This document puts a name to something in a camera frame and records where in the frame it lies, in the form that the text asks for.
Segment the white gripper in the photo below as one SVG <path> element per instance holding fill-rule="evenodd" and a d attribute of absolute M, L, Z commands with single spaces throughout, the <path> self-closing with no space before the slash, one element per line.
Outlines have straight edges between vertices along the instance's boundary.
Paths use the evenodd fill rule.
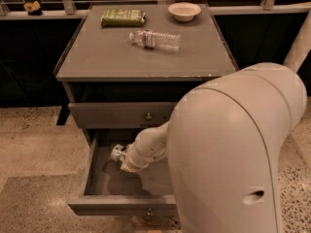
<path fill-rule="evenodd" d="M 141 158 L 132 145 L 128 145 L 121 169 L 125 172 L 137 173 L 145 167 L 146 162 Z"/>

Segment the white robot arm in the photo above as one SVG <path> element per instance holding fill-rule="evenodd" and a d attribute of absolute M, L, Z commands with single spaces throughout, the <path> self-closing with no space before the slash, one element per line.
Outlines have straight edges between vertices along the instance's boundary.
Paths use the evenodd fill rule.
<path fill-rule="evenodd" d="M 128 146 L 124 171 L 167 157 L 183 233 L 283 233 L 279 153 L 306 109 L 297 70 L 309 51 L 305 21 L 284 63 L 255 64 L 194 88 L 167 123 Z"/>

